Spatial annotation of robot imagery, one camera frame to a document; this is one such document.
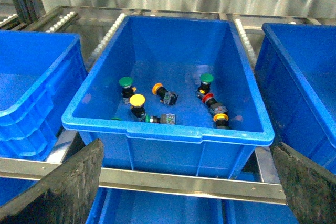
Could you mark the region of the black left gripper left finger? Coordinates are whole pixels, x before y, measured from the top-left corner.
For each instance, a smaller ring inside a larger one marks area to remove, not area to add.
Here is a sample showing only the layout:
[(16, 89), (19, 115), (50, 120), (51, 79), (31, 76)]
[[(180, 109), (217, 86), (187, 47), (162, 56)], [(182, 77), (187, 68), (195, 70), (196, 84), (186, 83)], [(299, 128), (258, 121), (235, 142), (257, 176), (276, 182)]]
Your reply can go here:
[(103, 143), (96, 139), (1, 206), (1, 223), (86, 223), (103, 156)]

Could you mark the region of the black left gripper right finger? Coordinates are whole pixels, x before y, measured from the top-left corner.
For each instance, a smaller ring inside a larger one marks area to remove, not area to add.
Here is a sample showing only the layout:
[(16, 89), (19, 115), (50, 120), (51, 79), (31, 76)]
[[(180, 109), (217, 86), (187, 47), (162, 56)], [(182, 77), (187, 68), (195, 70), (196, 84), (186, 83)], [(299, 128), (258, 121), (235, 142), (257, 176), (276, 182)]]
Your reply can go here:
[(280, 142), (272, 151), (286, 202), (299, 223), (335, 223), (335, 174)]

